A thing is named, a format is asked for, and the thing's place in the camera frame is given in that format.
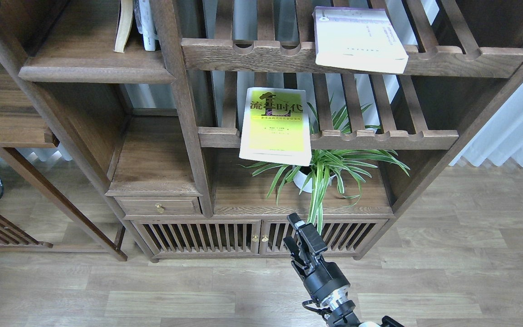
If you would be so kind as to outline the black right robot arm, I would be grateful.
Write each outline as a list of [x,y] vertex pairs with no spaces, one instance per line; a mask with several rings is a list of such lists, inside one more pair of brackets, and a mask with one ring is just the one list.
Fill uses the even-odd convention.
[[287,217],[297,238],[283,241],[292,257],[292,266],[311,296],[303,307],[320,315],[328,327],[377,327],[375,322],[361,322],[354,313],[355,303],[347,298],[350,282],[338,265],[326,262],[322,253],[327,244],[312,223],[305,223],[297,213]]

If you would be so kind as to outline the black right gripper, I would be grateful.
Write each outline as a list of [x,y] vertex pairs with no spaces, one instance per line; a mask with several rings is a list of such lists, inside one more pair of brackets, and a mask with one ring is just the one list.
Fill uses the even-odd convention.
[[[285,237],[283,241],[290,252],[294,270],[311,296],[311,302],[318,307],[340,307],[348,301],[350,282],[336,263],[326,262],[322,257],[327,246],[313,224],[305,223],[297,213],[288,215],[287,220],[297,239]],[[310,270],[305,270],[306,259],[311,259]]]

